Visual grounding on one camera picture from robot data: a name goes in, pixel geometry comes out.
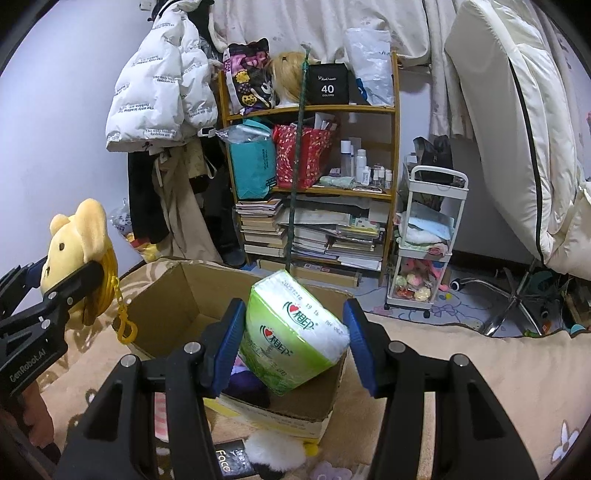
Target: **teal shopping bag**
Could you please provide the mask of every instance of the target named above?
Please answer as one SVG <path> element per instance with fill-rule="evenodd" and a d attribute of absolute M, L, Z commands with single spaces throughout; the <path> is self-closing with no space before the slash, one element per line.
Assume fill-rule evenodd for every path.
<path fill-rule="evenodd" d="M 270 128 L 254 120 L 244 120 L 243 124 L 272 133 Z M 230 153 L 238 199 L 265 197 L 275 185 L 275 145 L 271 136 L 262 141 L 230 143 Z"/>

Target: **tissue pack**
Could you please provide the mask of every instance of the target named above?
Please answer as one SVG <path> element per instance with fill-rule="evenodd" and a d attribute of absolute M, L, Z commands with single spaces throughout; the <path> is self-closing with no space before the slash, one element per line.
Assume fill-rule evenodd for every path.
<path fill-rule="evenodd" d="M 349 331 L 285 270 L 252 286 L 239 356 L 277 395 L 336 365 Z"/>

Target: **red patterned bag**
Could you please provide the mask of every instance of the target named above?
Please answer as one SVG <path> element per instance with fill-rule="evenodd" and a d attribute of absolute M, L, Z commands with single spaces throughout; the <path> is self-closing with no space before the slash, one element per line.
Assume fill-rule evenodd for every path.
<path fill-rule="evenodd" d="M 314 185 L 323 174 L 324 165 L 330 155 L 333 131 L 304 127 L 301 136 L 300 168 L 298 188 L 307 189 Z M 291 125 L 276 125 L 273 141 L 277 150 L 277 185 L 291 188 L 293 162 L 296 154 L 296 128 Z"/>

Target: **white fluffy plush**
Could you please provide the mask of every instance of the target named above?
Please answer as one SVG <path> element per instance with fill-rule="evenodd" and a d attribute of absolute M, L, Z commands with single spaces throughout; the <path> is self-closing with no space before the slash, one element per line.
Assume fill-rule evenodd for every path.
<path fill-rule="evenodd" d="M 246 456 L 251 463 L 268 465 L 276 472 L 295 470 L 306 461 L 301 440 L 284 433 L 257 430 L 244 442 Z"/>

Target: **chair caster wheel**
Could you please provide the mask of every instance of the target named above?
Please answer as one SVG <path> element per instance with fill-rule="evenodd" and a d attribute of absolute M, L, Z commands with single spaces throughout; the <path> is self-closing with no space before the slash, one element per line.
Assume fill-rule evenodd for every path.
<path fill-rule="evenodd" d="M 460 291 L 461 289 L 464 288 L 464 285 L 462 285 L 461 283 L 459 283 L 457 280 L 452 280 L 452 282 L 449 284 L 449 287 L 453 291 Z"/>

